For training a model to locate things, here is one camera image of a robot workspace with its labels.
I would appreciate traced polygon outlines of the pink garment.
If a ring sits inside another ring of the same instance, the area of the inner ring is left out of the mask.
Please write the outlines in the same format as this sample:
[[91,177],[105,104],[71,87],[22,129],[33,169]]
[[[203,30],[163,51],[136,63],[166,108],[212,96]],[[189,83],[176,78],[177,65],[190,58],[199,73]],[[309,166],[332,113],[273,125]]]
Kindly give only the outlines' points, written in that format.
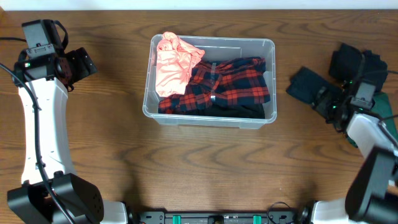
[[182,40],[173,32],[164,32],[157,44],[155,90],[160,97],[184,95],[192,69],[205,51]]

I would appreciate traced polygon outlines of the navy garment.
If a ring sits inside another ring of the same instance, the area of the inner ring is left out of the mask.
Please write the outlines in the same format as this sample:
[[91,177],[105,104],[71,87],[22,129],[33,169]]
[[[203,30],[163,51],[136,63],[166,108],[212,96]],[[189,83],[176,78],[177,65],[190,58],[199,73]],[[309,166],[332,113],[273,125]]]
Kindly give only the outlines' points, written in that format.
[[313,104],[317,97],[321,95],[320,91],[331,93],[333,98],[341,95],[341,88],[326,81],[307,67],[302,67],[291,79],[286,92],[306,104]]

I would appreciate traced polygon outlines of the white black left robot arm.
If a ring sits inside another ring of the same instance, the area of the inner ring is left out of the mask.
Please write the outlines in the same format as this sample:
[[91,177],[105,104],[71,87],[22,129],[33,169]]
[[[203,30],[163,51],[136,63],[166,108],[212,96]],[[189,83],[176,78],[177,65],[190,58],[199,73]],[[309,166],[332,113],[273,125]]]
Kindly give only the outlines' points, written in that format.
[[122,202],[110,202],[77,176],[70,156],[66,108],[76,82],[97,69],[84,48],[67,51],[59,21],[22,25],[24,49],[9,70],[22,101],[26,154],[21,186],[7,193],[25,223],[129,223]]

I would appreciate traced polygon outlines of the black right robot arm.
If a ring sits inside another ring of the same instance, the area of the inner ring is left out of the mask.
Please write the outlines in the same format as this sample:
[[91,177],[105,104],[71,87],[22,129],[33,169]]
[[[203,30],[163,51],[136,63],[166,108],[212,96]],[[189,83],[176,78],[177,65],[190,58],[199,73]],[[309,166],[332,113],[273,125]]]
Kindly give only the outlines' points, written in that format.
[[387,96],[371,87],[332,91],[321,88],[313,109],[352,140],[364,157],[346,197],[318,201],[309,223],[397,223],[397,134]]

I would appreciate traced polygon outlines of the red navy plaid shirt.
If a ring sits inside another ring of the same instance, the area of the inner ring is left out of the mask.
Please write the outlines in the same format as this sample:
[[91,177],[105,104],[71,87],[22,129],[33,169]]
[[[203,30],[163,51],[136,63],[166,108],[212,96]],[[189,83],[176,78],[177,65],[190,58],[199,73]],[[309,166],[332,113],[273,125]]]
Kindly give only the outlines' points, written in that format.
[[216,64],[200,62],[192,70],[185,93],[164,98],[158,104],[161,114],[188,114],[212,106],[230,108],[253,106],[271,100],[261,57],[236,58]]

